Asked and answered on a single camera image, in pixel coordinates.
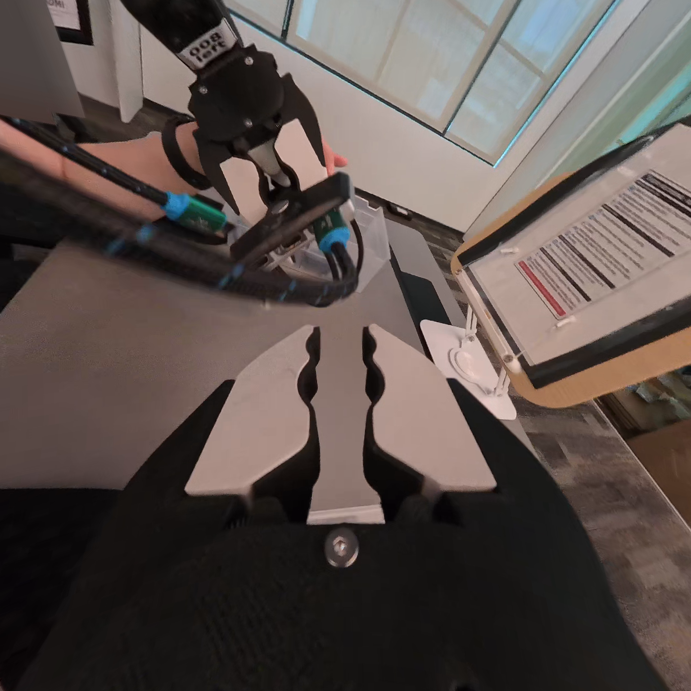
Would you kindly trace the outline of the black desk mat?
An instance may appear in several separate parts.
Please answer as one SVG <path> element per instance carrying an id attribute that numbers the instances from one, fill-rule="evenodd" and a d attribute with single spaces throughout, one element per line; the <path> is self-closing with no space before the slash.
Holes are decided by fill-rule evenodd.
<path id="1" fill-rule="evenodd" d="M 424 333 L 421 330 L 421 322 L 434 321 L 440 324 L 451 325 L 451 321 L 431 281 L 408 272 L 403 272 L 393 249 L 390 249 L 390 263 L 424 354 L 431 360 L 432 356 Z"/>

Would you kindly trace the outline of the wooden framed notice board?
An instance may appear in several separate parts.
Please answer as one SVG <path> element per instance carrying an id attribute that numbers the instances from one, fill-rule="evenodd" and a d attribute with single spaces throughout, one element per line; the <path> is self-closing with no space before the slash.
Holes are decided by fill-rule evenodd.
<path id="1" fill-rule="evenodd" d="M 690 118 L 550 180 L 451 260 L 516 393 L 566 408 L 690 365 Z"/>

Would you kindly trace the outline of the thin black cable green plug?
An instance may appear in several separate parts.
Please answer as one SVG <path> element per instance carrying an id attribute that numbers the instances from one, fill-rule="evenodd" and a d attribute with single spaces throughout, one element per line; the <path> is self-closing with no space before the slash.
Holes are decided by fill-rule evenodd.
<path id="1" fill-rule="evenodd" d="M 342 281 L 350 274 L 360 275 L 364 263 L 364 241 L 355 218 L 345 220 L 343 214 L 333 210 L 320 217 L 312 226 L 319 250 L 324 255 L 334 281 Z M 354 235 L 357 245 L 357 260 L 345 262 L 346 245 Z"/>

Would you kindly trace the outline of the brown cardboard box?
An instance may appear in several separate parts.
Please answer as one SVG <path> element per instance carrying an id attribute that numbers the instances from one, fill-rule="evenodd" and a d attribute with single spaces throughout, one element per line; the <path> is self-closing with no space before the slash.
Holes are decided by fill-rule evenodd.
<path id="1" fill-rule="evenodd" d="M 635 436 L 627 444 L 690 525 L 690 420 Z"/>

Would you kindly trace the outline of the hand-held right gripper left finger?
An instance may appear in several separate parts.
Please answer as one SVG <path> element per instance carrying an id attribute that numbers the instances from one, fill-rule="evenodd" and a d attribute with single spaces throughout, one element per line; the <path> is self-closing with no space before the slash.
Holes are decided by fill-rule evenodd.
<path id="1" fill-rule="evenodd" d="M 320 348 L 320 329 L 306 325 L 240 372 L 189 476 L 186 495 L 235 496 L 246 507 L 272 497 L 290 522 L 307 522 L 321 470 L 312 405 Z"/>

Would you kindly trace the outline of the black framed wall picture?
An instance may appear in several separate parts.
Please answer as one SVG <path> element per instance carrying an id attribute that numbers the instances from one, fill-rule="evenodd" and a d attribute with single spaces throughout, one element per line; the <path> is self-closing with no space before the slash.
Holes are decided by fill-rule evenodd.
<path id="1" fill-rule="evenodd" d="M 47 1 L 61 42 L 93 46 L 89 1 Z"/>

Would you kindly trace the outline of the clear plastic bin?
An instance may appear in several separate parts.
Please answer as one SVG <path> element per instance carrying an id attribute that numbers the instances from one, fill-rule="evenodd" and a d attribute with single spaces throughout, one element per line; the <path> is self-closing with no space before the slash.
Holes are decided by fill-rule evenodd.
<path id="1" fill-rule="evenodd" d="M 358 194 L 353 198 L 353 203 L 355 221 L 361 232 L 364 247 L 356 291 L 362 293 L 375 275 L 390 261 L 390 245 L 382 208 L 371 206 L 367 199 Z M 328 263 L 315 241 L 299 249 L 293 258 L 291 268 L 298 273 L 320 280 L 333 278 Z"/>

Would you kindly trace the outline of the person's left forearm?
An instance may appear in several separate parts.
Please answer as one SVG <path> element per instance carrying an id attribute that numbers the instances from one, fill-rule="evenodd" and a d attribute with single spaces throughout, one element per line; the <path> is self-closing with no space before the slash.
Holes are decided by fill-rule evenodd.
<path id="1" fill-rule="evenodd" d="M 64 159 L 55 151 L 1 121 L 1 150 L 40 172 L 64 179 Z"/>

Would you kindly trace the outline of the person's left hand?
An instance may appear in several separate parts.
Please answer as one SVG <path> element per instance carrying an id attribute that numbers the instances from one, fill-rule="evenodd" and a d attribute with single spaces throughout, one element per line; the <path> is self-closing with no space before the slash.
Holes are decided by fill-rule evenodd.
<path id="1" fill-rule="evenodd" d="M 196 173 L 202 172 L 194 134 L 194 122 L 179 125 L 176 140 L 183 158 Z M 162 145 L 162 134 L 153 132 L 146 137 L 121 143 L 84 144 L 81 148 L 96 158 L 118 168 L 163 192 L 195 195 L 200 189 L 189 185 L 171 166 Z M 162 217 L 160 205 L 125 190 L 72 161 L 62 159 L 62 179 L 74 188 L 103 200 L 112 207 L 146 220 Z"/>

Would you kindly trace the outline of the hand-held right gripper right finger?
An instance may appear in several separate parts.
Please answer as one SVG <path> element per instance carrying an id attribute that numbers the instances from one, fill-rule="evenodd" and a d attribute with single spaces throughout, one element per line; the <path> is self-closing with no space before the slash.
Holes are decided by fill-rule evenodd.
<path id="1" fill-rule="evenodd" d="M 443 374 L 424 354 L 371 324 L 362 332 L 370 406 L 363 472 L 385 521 L 422 496 L 489 493 L 496 479 Z"/>

